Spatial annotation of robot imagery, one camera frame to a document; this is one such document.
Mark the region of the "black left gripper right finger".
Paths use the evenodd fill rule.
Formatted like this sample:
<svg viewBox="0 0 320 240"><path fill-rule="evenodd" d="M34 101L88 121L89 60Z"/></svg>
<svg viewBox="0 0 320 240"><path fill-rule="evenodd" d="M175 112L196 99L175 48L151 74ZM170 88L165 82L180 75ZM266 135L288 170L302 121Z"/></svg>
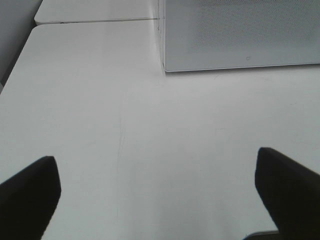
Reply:
<svg viewBox="0 0 320 240"><path fill-rule="evenodd" d="M320 238L319 174L271 147L261 147L254 184L284 240Z"/></svg>

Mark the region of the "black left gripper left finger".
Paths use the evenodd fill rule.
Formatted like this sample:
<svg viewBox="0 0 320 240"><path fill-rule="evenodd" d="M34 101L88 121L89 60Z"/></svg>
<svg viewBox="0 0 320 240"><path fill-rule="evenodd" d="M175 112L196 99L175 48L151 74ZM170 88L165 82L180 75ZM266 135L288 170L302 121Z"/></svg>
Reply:
<svg viewBox="0 0 320 240"><path fill-rule="evenodd" d="M56 160L44 156L0 185L0 238L40 240L61 197Z"/></svg>

